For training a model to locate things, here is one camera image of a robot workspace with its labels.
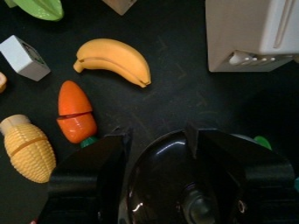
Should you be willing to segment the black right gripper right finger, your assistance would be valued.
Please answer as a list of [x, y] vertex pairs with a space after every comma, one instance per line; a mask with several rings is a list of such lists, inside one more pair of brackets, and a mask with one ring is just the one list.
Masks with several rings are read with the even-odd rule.
[[299, 224], [299, 192], [286, 158], [216, 129], [185, 128], [214, 224]]

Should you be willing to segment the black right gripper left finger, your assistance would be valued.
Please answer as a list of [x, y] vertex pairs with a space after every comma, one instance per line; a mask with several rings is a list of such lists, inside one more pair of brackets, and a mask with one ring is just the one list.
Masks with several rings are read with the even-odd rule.
[[90, 138], [57, 165], [37, 224], [117, 224], [132, 130]]

